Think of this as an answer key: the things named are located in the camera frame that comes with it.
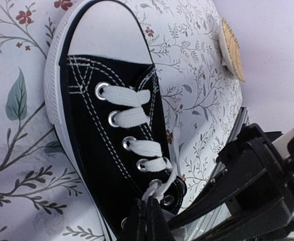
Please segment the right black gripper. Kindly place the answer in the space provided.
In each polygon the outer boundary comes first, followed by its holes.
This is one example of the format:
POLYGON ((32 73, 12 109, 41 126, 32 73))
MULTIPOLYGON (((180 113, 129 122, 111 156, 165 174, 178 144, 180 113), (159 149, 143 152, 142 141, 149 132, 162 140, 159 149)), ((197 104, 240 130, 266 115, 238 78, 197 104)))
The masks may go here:
POLYGON ((168 220, 171 230, 186 226, 182 240, 276 240, 294 231, 294 128, 273 141, 249 125, 217 160, 225 169, 184 211, 188 221, 168 220))

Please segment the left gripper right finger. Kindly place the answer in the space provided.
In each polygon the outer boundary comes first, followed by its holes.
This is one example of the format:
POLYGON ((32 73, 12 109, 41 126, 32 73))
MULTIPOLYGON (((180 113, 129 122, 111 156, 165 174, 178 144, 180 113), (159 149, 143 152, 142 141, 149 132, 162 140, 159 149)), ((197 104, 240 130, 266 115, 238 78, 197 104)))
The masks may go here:
POLYGON ((151 196, 146 206, 146 240, 174 241, 158 201, 151 196))

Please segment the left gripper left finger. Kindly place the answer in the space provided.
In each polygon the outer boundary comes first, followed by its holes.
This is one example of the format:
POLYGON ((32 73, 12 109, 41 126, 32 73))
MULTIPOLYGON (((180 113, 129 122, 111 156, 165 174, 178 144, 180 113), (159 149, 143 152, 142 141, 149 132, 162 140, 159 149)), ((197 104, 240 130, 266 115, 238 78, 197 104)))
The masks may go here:
POLYGON ((119 241, 146 240, 146 202, 136 199, 126 219, 119 241))

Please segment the black canvas sneaker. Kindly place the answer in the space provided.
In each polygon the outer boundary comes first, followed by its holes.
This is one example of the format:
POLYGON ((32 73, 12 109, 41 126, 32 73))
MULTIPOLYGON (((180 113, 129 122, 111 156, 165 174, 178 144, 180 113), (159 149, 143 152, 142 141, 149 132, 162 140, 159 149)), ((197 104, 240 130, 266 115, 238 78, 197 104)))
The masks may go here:
POLYGON ((49 121, 118 240, 137 200, 170 215, 186 194, 169 154, 156 67, 145 34, 120 1, 78 1, 62 17, 44 71, 49 121))

